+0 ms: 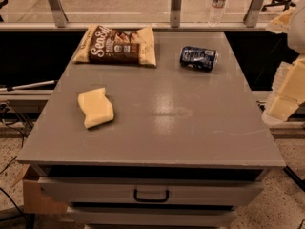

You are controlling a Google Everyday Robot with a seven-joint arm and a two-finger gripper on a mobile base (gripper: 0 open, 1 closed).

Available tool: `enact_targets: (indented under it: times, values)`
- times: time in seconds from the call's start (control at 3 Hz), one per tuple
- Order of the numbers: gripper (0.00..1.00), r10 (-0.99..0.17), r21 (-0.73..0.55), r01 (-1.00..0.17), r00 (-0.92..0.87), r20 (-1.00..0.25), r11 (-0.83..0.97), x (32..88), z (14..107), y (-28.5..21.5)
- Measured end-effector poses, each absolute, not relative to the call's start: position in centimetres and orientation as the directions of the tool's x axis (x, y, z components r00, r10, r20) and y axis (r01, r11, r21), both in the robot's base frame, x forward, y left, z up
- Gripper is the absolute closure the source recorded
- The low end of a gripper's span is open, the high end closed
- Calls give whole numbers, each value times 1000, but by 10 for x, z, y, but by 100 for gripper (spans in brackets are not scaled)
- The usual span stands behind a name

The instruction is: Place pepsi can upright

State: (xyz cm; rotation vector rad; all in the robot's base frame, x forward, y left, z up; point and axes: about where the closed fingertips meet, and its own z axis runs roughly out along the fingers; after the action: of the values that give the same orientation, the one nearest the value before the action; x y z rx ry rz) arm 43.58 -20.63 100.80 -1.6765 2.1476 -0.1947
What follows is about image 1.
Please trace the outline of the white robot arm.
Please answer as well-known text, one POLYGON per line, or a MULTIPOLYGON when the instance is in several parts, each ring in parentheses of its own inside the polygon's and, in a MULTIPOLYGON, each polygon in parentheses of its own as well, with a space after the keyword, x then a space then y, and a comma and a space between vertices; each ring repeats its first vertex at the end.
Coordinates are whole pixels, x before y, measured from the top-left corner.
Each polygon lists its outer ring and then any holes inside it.
POLYGON ((293 63, 280 63, 266 101, 264 121, 280 123, 305 103, 305 0, 271 20, 266 30, 286 33, 288 47, 299 53, 293 63))

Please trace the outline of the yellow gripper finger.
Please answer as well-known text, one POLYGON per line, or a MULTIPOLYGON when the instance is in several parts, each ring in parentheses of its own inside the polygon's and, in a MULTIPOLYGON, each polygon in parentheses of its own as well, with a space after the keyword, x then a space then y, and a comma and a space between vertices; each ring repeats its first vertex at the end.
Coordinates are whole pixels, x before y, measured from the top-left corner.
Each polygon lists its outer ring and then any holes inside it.
POLYGON ((282 121, 286 121, 297 109, 295 101, 274 94, 267 101, 267 114, 282 121))
POLYGON ((295 100, 305 102, 305 59, 298 59, 288 70, 279 89, 279 94, 295 100))

